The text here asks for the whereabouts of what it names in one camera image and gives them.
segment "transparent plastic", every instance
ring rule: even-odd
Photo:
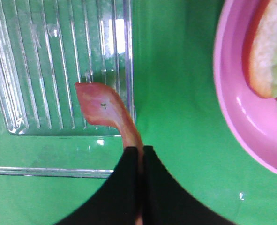
[[[129,2],[0,1],[0,105],[15,135],[118,135],[82,117],[75,82],[112,86],[134,116]]]
[[[84,120],[75,82],[135,120],[130,0],[0,0],[0,175],[106,178],[119,133]]]

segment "pink plate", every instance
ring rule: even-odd
[[[260,0],[226,0],[217,30],[214,70],[217,97],[242,147],[277,174],[277,103],[247,86],[241,54],[249,21]]]

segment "black object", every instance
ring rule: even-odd
[[[125,148],[102,187],[57,225],[134,225],[141,204],[144,225],[233,225],[183,189],[152,146],[143,150],[142,176],[137,173],[137,148]]]

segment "green surface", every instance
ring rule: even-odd
[[[222,4],[135,0],[137,126],[144,143],[154,146],[172,175],[201,202],[238,224],[274,225],[277,175],[241,148],[215,94],[212,55]],[[34,141],[30,139],[25,146]],[[107,166],[113,166],[121,153],[117,139],[105,139],[112,141]],[[20,149],[9,152],[16,161],[24,154]],[[0,225],[51,224],[103,182],[0,176]]]

